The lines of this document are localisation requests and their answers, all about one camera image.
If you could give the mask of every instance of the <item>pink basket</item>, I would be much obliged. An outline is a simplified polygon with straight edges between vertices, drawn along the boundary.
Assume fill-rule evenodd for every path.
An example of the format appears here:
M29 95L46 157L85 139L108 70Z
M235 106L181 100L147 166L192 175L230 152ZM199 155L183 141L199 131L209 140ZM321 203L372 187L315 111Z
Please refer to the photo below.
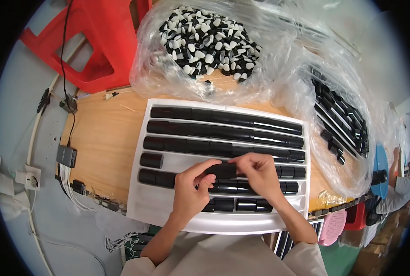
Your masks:
M318 244L321 246L330 246L343 232L346 224L346 210L337 211L325 216L322 232Z

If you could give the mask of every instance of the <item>wooden table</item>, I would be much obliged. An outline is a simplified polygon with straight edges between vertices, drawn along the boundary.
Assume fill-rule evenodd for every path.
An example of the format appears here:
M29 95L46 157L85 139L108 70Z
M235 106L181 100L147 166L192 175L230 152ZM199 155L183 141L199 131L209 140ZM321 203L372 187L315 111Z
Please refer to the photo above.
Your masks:
M79 180L93 194L126 205L131 168L147 99L140 97L129 87L117 91L131 92L105 100L106 91L103 91L78 100L71 139L71 147L78 153L70 180ZM162 95L158 98L173 97ZM244 104L240 107L290 116L284 108L275 108L269 103ZM66 145L72 123L73 116L70 114L61 137L61 145ZM309 210L338 205L326 206L323 202L326 195L335 193L329 188L313 155L311 160Z

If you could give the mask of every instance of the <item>hand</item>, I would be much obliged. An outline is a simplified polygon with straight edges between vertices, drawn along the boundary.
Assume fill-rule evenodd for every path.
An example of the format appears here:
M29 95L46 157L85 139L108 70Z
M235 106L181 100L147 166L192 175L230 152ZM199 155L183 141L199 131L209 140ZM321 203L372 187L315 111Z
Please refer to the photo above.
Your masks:
M220 160L208 159L176 175L175 199L170 218L176 220L182 226L181 229L184 229L186 224L208 204L208 188L213 187L216 176L204 175L204 171L220 163L222 163Z
M285 199L271 155L250 152L228 162L236 163L238 173L245 174L251 188L270 204Z
M400 147L396 147L393 149L393 158L398 159L400 157Z

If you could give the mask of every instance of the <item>floor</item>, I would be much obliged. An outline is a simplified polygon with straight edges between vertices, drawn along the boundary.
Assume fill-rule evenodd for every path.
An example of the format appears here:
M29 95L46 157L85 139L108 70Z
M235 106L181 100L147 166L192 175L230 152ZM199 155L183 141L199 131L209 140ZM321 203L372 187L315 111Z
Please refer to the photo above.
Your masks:
M354 266L360 249L349 246L320 246L326 272L329 276L347 276Z

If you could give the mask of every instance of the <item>red stool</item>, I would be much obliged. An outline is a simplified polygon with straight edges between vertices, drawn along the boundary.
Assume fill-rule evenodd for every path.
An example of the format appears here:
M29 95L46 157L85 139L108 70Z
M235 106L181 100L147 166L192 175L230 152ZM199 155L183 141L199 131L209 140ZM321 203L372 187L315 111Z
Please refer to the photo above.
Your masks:
M70 7L65 41L82 32L93 47L84 69L76 71L64 64L65 77L88 93L130 85L128 76L137 48L130 14L131 0L74 0ZM152 6L151 0L137 2L139 22ZM35 36L27 28L20 40L55 71L62 74L60 56L67 8Z
M346 224L344 230L361 230L366 226L364 202L346 209Z

